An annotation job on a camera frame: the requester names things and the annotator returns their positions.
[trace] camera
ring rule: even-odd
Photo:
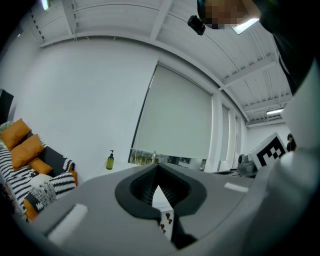
[[[196,15],[193,15],[189,18],[188,26],[192,28],[199,36],[202,36],[206,31],[206,25]]]

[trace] roller shade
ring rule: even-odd
[[[133,148],[166,156],[207,159],[211,126],[211,95],[181,75],[158,66]]]

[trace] ceiling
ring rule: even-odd
[[[187,25],[197,14],[196,0],[52,0],[44,11],[40,1],[27,13],[28,25],[44,47],[84,36],[134,39],[172,52],[211,77],[237,104],[248,125],[283,122],[266,110],[291,98],[278,64],[270,33],[259,22],[242,34],[232,29],[207,29],[197,35]]]

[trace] black and white striped blanket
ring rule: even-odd
[[[33,189],[29,181],[38,173],[29,165],[13,170],[11,152],[4,147],[0,147],[0,172],[24,213],[26,211],[24,199]],[[64,172],[49,181],[54,188],[56,200],[76,187],[75,179],[70,172]]]
[[[12,168],[11,152],[4,147],[0,147],[0,172],[3,179],[9,184],[18,204],[25,211],[24,199],[32,189],[29,181],[37,175],[37,172],[29,165],[14,171]]]

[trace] white pillow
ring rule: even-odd
[[[51,176],[39,173],[29,181],[29,185],[36,189],[40,189],[39,185],[42,185],[44,182],[48,182],[50,179],[52,179]]]

